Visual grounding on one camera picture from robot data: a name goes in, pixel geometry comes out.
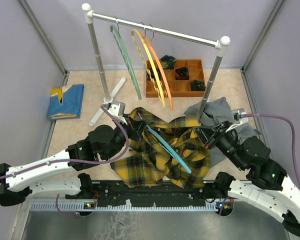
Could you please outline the blue hanger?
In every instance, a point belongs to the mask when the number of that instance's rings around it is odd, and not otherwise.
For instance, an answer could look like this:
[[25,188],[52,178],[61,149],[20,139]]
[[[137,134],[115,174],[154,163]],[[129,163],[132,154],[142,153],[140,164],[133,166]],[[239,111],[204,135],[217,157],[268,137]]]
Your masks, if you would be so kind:
[[135,141],[136,143],[151,147],[158,153],[165,151],[173,159],[177,160],[187,173],[192,173],[191,168],[164,138],[165,130],[173,128],[173,126],[169,126],[167,121],[141,107],[136,110],[134,119],[144,120],[147,123],[141,138]]

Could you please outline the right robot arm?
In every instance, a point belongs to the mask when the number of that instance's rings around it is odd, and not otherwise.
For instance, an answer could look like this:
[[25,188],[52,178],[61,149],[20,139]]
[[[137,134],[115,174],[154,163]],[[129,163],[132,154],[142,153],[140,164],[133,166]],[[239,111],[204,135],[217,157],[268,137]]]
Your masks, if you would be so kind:
[[218,148],[238,170],[249,171],[248,183],[219,172],[211,184],[214,194],[246,202],[300,237],[300,189],[287,171],[270,158],[271,150],[256,136],[240,142],[233,136],[234,129],[223,123],[193,130],[206,149]]

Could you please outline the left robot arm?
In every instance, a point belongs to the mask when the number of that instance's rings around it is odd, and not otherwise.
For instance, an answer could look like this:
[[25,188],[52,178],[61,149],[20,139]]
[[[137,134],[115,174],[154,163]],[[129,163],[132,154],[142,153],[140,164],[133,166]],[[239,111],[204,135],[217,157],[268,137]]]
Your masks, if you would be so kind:
[[63,195],[69,200],[91,197],[94,186],[88,174],[59,180],[51,177],[117,161],[128,150],[129,141],[141,137],[147,124],[145,120],[128,117],[126,122],[116,125],[116,128],[100,125],[85,139],[51,157],[21,166],[0,164],[0,205],[18,205],[29,196]]

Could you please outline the yellow plaid shirt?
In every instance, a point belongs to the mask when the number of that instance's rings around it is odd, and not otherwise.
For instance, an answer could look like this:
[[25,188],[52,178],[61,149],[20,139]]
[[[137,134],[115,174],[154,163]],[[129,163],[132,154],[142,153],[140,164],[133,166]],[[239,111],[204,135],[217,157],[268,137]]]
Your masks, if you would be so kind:
[[138,140],[130,140],[131,155],[110,165],[129,188],[158,186],[164,177],[182,189],[205,185],[211,155],[194,131],[200,126],[194,116],[167,122],[142,107],[128,116],[148,124]]

